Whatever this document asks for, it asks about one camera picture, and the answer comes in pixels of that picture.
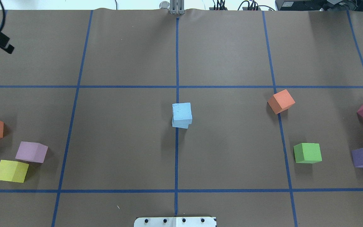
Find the yellow foam block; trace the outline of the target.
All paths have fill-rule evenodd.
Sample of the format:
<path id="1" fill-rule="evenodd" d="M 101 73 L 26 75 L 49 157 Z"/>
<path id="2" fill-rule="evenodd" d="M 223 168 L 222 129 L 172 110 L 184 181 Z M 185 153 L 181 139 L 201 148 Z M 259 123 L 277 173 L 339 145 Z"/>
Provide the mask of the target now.
<path id="1" fill-rule="evenodd" d="M 29 164 L 12 161 L 0 161 L 0 181 L 24 183 Z"/>

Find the light blue block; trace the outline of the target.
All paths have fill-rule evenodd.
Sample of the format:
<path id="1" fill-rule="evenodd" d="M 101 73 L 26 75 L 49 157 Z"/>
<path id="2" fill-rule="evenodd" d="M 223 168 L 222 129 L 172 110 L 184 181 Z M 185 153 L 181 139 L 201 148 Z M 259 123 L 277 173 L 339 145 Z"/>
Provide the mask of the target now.
<path id="1" fill-rule="evenodd" d="M 175 125 L 190 125 L 193 122 L 190 102 L 172 104 L 172 114 L 172 123 Z"/>

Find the aluminium frame post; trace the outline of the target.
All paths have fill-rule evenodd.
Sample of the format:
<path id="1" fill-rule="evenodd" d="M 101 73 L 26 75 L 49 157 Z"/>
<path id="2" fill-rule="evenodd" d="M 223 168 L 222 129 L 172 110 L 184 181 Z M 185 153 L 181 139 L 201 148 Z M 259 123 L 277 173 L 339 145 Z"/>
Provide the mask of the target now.
<path id="1" fill-rule="evenodd" d="M 170 0 L 170 14 L 183 15 L 185 13 L 184 0 Z"/>

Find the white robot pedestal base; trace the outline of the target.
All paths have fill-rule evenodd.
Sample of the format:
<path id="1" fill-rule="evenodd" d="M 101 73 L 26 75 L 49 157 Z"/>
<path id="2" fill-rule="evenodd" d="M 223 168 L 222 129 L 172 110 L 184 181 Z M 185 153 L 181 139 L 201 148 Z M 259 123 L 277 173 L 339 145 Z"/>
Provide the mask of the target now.
<path id="1" fill-rule="evenodd" d="M 216 227 L 215 217 L 140 217 L 134 227 Z"/>

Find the green foam block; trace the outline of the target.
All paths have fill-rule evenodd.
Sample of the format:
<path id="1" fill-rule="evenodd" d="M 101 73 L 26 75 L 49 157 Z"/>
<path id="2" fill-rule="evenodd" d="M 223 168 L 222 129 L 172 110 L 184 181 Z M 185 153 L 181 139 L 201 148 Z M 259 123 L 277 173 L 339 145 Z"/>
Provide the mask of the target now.
<path id="1" fill-rule="evenodd" d="M 300 143 L 293 150 L 296 163 L 314 164 L 322 161 L 319 143 Z"/>

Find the orange foam block right side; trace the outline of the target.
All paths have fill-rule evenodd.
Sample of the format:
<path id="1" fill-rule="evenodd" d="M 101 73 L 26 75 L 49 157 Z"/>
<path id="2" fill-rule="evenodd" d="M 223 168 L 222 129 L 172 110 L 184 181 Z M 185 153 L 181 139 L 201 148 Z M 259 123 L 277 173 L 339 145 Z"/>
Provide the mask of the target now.
<path id="1" fill-rule="evenodd" d="M 272 111 L 275 115 L 289 109 L 296 102 L 288 92 L 287 89 L 284 89 L 276 94 L 273 94 L 267 101 L 268 105 L 271 107 Z"/>

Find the light pink foam block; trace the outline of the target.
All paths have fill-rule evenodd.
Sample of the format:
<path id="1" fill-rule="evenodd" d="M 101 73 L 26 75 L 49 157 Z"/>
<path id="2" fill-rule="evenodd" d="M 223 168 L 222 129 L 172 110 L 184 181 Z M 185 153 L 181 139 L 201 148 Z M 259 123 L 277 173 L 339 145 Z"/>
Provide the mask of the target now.
<path id="1" fill-rule="evenodd" d="M 44 163 L 48 146 L 35 142 L 20 142 L 16 159 L 36 163 Z"/>

